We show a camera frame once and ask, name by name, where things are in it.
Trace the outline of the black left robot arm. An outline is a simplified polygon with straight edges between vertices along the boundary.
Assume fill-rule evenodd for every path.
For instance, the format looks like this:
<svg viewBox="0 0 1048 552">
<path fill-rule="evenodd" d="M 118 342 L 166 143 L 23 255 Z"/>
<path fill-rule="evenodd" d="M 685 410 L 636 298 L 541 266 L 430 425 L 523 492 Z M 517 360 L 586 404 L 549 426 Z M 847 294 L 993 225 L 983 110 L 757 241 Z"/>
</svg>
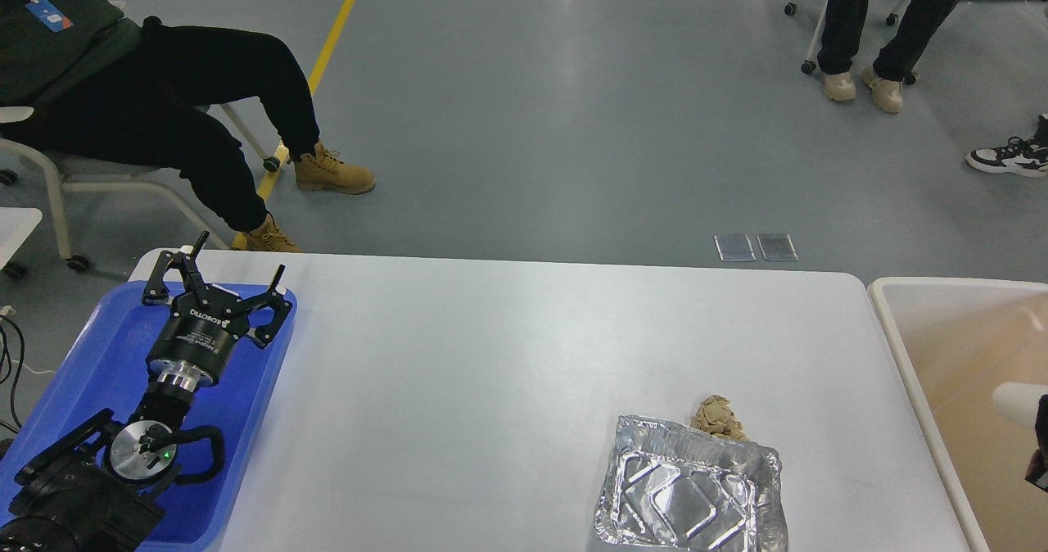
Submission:
<svg viewBox="0 0 1048 552">
<path fill-rule="evenodd" d="M 224 529 L 293 328 L 200 245 L 105 295 L 2 460 L 4 551 L 203 551 Z"/>
</svg>

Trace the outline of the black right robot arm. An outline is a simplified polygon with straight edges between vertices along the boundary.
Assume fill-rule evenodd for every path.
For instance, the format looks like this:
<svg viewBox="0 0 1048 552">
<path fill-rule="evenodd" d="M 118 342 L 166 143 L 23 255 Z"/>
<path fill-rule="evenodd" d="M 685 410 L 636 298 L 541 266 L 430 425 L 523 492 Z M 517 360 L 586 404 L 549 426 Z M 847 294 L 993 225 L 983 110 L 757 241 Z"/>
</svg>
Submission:
<svg viewBox="0 0 1048 552">
<path fill-rule="evenodd" d="M 1038 413 L 1034 419 L 1034 433 L 1038 438 L 1038 450 L 1032 454 L 1029 461 L 1025 480 L 1047 492 L 1047 449 L 1048 449 L 1048 395 L 1044 394 L 1038 399 Z"/>
</svg>

